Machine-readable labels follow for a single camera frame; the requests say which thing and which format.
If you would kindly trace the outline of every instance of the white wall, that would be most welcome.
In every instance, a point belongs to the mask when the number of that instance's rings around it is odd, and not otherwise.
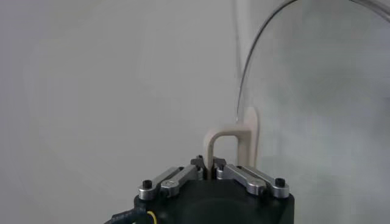
[[[248,48],[281,1],[244,2]],[[257,168],[287,178],[296,223],[389,223],[389,40],[390,24],[360,5],[302,0],[258,42],[244,100],[260,111]]]
[[[206,131],[234,121],[232,12],[223,0],[1,1],[1,223],[103,223],[143,179],[202,153]]]

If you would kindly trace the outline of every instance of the black bolt head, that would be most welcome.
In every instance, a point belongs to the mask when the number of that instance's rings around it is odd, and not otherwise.
[[[166,198],[166,197],[168,197],[168,191],[167,190],[161,190],[160,191],[160,196],[162,197],[162,198]]]
[[[267,194],[267,188],[265,186],[261,186],[258,188],[258,195],[265,196]]]
[[[219,170],[224,170],[224,167],[225,167],[225,166],[224,166],[223,164],[218,164],[218,169],[219,169]]]
[[[275,185],[277,187],[285,187],[286,186],[286,181],[283,178],[276,178],[275,179]]]
[[[143,189],[150,189],[153,186],[153,182],[151,180],[144,180],[142,182],[142,188]]]

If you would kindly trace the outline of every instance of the silver metal link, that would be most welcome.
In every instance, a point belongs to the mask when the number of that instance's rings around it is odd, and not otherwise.
[[[248,193],[253,195],[260,195],[261,190],[266,189],[266,182],[264,180],[255,178],[232,164],[224,166],[222,179],[233,179],[238,181],[246,187]]]
[[[171,179],[161,182],[161,190],[167,193],[167,197],[179,194],[180,188],[188,180],[197,180],[198,172],[195,165],[188,165]]]
[[[197,180],[203,180],[203,168],[197,171]]]
[[[221,168],[218,167],[216,169],[216,172],[217,172],[217,174],[216,174],[217,180],[223,180],[223,178],[224,178],[224,171]]]
[[[275,179],[272,177],[266,175],[263,172],[260,172],[259,170],[250,167],[250,166],[244,166],[242,167],[243,171],[246,171],[250,173],[251,175],[260,178],[264,180],[267,183],[268,189],[271,190],[272,194],[276,198],[287,198],[289,195],[289,186],[288,184],[284,184],[284,186],[277,186],[275,183]]]
[[[161,182],[165,179],[173,177],[175,174],[179,173],[180,169],[178,167],[171,167],[167,171],[163,172],[156,178],[152,180],[152,187],[149,189],[144,189],[143,186],[138,187],[138,196],[142,200],[153,200],[157,193],[160,191]]]

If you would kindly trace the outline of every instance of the yellow wire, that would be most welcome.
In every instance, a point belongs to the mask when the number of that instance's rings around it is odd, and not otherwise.
[[[157,224],[156,215],[152,211],[147,212],[153,218],[153,224]]]

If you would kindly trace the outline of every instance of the beige plastic part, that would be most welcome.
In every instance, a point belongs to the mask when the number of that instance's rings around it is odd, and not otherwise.
[[[259,121],[254,107],[247,108],[242,123],[210,130],[204,141],[204,160],[207,179],[211,179],[214,143],[221,136],[235,136],[238,141],[237,163],[239,166],[256,167]]]

